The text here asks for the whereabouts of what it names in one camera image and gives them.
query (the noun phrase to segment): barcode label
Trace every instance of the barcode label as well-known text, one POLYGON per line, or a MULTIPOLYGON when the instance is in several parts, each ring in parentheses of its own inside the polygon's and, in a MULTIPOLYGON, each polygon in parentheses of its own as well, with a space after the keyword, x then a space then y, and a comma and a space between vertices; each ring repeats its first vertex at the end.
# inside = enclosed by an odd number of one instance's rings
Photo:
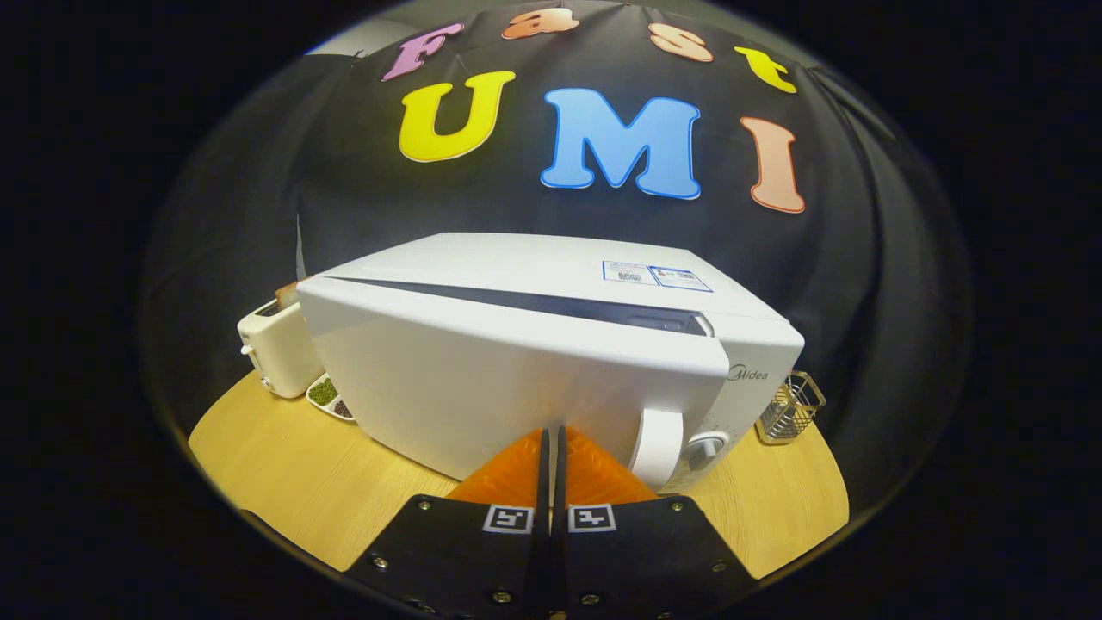
POLYGON ((653 273, 658 283, 663 286, 671 287, 687 287, 690 290, 702 290, 712 292, 712 289, 707 287, 707 284, 700 281, 692 271, 687 271, 685 269, 673 269, 670 267, 655 267, 650 265, 650 272, 653 273))
POLYGON ((627 282, 631 284, 658 285, 658 281, 655 280, 653 273, 650 272, 650 269, 648 269, 646 264, 605 260, 602 262, 601 269, 606 280, 627 282))

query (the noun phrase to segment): green beans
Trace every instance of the green beans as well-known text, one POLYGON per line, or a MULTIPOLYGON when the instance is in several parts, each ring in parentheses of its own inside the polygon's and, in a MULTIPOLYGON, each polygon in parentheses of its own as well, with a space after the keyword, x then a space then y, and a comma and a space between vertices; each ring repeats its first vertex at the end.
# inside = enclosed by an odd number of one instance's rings
POLYGON ((333 388, 333 382, 328 379, 310 389, 310 399, 323 407, 336 398, 337 389, 333 388))

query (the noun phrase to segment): microwave handle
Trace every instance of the microwave handle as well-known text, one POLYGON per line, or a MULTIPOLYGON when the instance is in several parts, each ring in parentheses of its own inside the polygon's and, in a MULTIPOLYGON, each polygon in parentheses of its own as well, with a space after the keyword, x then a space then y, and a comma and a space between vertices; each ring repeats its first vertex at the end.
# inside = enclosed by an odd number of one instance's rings
POLYGON ((644 410, 628 469, 652 491, 673 476, 681 458, 684 423, 680 413, 644 410))

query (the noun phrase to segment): midea logo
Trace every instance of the midea logo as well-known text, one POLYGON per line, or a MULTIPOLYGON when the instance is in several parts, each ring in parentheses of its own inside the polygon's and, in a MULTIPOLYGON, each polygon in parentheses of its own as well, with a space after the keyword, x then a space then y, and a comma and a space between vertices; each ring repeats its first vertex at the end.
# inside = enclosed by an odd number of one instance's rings
POLYGON ((727 381, 738 381, 743 379, 769 379, 769 373, 748 371, 746 370, 745 365, 735 365, 734 367, 731 367, 731 372, 727 373, 727 381))

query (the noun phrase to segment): colorful letter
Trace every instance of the colorful letter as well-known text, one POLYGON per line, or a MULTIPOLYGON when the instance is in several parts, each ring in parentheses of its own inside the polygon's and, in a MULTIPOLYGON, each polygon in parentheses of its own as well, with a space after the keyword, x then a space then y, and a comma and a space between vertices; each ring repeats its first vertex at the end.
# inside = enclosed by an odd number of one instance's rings
POLYGON ((424 61, 421 59, 422 53, 425 56, 435 54, 444 45, 445 35, 457 34, 461 30, 463 30, 462 23, 453 23, 452 25, 445 25, 440 30, 434 30, 429 34, 410 39, 406 43, 402 43, 402 51, 399 52, 398 59, 395 61, 395 66, 390 67, 390 70, 382 76, 382 80, 393 79, 423 65, 424 61))
POLYGON ((773 58, 768 54, 748 47, 735 47, 735 51, 746 56, 746 59, 750 63, 750 70, 754 72, 754 75, 760 77, 761 81, 786 93, 796 93, 796 85, 785 81, 777 74, 778 70, 780 73, 788 73, 788 69, 773 62, 773 58))
POLYGON ((560 88, 543 96, 559 111, 554 162, 540 174, 549 187, 582 188, 595 175, 585 167, 585 145, 613 187, 627 181, 647 151, 647 168, 635 183, 648 194, 693 199, 700 183, 692 177, 692 122, 700 110, 684 101, 656 97, 627 127, 608 101, 588 88, 560 88))
POLYGON ((673 28, 665 23, 652 23, 649 26, 650 41, 658 45, 659 50, 692 58, 701 63, 712 62, 712 53, 704 48, 704 40, 688 30, 673 28))
POLYGON ((495 70, 472 76, 464 86, 474 89, 467 123, 455 133, 437 135, 436 111, 451 84, 418 88, 402 98, 406 116, 398 132, 398 148, 413 161, 441 161, 466 154, 486 141, 497 123, 501 87, 517 77, 511 70, 495 70))
POLYGON ((803 198, 796 192, 796 172, 788 146, 796 135, 760 118, 744 116, 738 120, 754 135, 758 152, 758 184, 750 188, 750 196, 761 206, 785 213, 803 210, 803 198))
POLYGON ((541 32, 562 32, 577 25, 570 9, 540 9, 517 15, 509 20, 512 24, 505 29, 501 39, 523 39, 541 32))

